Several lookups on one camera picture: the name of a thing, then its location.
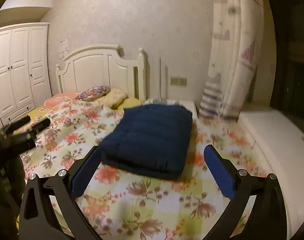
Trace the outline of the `white wardrobe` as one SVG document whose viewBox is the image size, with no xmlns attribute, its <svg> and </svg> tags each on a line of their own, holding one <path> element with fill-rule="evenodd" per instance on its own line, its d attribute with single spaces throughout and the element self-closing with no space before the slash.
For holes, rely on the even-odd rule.
<svg viewBox="0 0 304 240">
<path fill-rule="evenodd" d="M 51 98 L 47 22 L 0 28 L 0 123 L 5 126 Z"/>
</svg>

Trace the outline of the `printed striped curtain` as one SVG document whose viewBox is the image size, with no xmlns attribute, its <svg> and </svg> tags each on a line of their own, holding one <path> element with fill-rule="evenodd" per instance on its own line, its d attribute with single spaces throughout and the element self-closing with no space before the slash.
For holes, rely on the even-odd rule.
<svg viewBox="0 0 304 240">
<path fill-rule="evenodd" d="M 259 61 L 263 6 L 263 0 L 213 0 L 212 47 L 201 116 L 239 116 Z"/>
</svg>

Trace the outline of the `yellow pillow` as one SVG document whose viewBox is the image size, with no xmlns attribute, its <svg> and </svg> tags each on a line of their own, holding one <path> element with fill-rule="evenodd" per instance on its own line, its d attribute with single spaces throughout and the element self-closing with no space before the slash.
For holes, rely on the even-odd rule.
<svg viewBox="0 0 304 240">
<path fill-rule="evenodd" d="M 117 108 L 117 111 L 124 113 L 124 109 L 141 106 L 141 101 L 136 98 L 126 98 Z"/>
</svg>

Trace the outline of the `white nightstand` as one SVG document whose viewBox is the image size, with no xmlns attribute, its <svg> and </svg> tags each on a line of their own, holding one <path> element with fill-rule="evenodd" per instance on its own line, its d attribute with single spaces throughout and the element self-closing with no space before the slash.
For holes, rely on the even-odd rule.
<svg viewBox="0 0 304 240">
<path fill-rule="evenodd" d="M 147 104 L 180 105 L 180 106 L 185 107 L 187 110 L 189 110 L 192 113 L 193 119 L 198 118 L 198 113 L 197 113 L 194 101 L 173 100 L 173 99 L 147 99 L 146 101 L 144 101 L 143 104 L 144 105 L 147 105 Z"/>
</svg>

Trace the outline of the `beige pillow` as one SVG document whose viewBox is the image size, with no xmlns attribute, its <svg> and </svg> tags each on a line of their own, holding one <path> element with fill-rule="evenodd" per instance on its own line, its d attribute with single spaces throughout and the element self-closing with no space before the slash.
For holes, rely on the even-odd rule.
<svg viewBox="0 0 304 240">
<path fill-rule="evenodd" d="M 117 109 L 125 99 L 127 99 L 127 94 L 123 90 L 112 88 L 106 95 L 96 99 L 96 101 L 101 106 Z"/>
</svg>

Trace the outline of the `white window bench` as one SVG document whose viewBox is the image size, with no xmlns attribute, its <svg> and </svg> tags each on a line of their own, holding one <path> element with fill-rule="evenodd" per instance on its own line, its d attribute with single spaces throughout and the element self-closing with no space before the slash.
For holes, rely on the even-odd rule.
<svg viewBox="0 0 304 240">
<path fill-rule="evenodd" d="M 243 125 L 276 174 L 286 205 L 290 239 L 304 223 L 304 133 L 276 110 L 242 111 Z"/>
</svg>

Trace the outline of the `patterned round pillow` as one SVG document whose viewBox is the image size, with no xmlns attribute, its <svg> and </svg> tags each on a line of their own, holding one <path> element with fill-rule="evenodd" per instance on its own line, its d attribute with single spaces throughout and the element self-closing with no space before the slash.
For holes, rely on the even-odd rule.
<svg viewBox="0 0 304 240">
<path fill-rule="evenodd" d="M 75 99 L 90 102 L 108 94 L 110 90 L 109 86 L 94 86 L 80 93 Z"/>
</svg>

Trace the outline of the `navy blue puffer jacket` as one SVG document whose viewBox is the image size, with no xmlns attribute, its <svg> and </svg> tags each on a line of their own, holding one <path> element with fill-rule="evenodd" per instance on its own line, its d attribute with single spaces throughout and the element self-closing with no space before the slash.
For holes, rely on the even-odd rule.
<svg viewBox="0 0 304 240">
<path fill-rule="evenodd" d="M 192 125 L 192 113 L 180 105 L 128 108 L 99 144 L 102 162 L 140 176 L 175 180 L 185 168 Z"/>
</svg>

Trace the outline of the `yellow bed sheet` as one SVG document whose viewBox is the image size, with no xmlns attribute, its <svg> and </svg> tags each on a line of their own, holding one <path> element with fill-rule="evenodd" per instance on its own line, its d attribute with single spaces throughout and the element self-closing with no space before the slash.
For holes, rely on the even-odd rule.
<svg viewBox="0 0 304 240">
<path fill-rule="evenodd" d="M 14 134 L 24 132 L 28 128 L 32 127 L 39 121 L 46 118 L 46 114 L 48 113 L 48 111 L 49 111 L 48 108 L 37 107 L 37 108 L 33 109 L 32 111 L 28 112 L 26 115 L 24 115 L 24 117 L 28 115 L 31 118 L 31 120 L 24 126 L 21 126 L 19 129 L 15 130 Z"/>
</svg>

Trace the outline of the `wall switch with paper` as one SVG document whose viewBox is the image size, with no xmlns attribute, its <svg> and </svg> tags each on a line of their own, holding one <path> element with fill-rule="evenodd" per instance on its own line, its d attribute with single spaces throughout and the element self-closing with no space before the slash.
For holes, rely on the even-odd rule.
<svg viewBox="0 0 304 240">
<path fill-rule="evenodd" d="M 59 42 L 59 59 L 64 59 L 68 55 L 68 42 L 67 38 Z"/>
</svg>

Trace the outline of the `wall socket panel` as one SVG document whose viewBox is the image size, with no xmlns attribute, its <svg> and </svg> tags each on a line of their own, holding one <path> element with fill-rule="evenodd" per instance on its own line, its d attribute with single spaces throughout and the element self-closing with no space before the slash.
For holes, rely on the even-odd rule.
<svg viewBox="0 0 304 240">
<path fill-rule="evenodd" d="M 170 85 L 171 86 L 187 86 L 187 78 L 185 77 L 171 77 L 170 78 Z"/>
</svg>

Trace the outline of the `floral bed quilt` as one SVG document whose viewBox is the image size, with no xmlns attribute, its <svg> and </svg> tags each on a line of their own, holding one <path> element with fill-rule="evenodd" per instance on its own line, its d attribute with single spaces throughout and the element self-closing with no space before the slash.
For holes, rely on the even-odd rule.
<svg viewBox="0 0 304 240">
<path fill-rule="evenodd" d="M 70 168 L 111 133 L 122 116 L 96 102 L 79 100 L 49 109 L 50 127 L 38 136 L 33 150 L 21 155 L 26 175 L 49 177 Z M 209 144 L 253 176 L 271 172 L 239 124 L 196 120 L 178 180 L 147 178 L 102 164 L 77 204 L 104 239 L 202 239 L 229 202 L 205 164 L 203 151 Z"/>
</svg>

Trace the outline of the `white wooden headboard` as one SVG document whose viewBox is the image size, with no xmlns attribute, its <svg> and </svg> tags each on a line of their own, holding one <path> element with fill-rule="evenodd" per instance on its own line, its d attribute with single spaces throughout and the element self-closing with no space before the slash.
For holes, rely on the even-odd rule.
<svg viewBox="0 0 304 240">
<path fill-rule="evenodd" d="M 56 66 L 60 93 L 81 93 L 94 86 L 120 89 L 131 98 L 146 100 L 146 53 L 140 48 L 135 60 L 123 59 L 117 44 L 95 44 L 71 52 L 64 67 Z"/>
</svg>

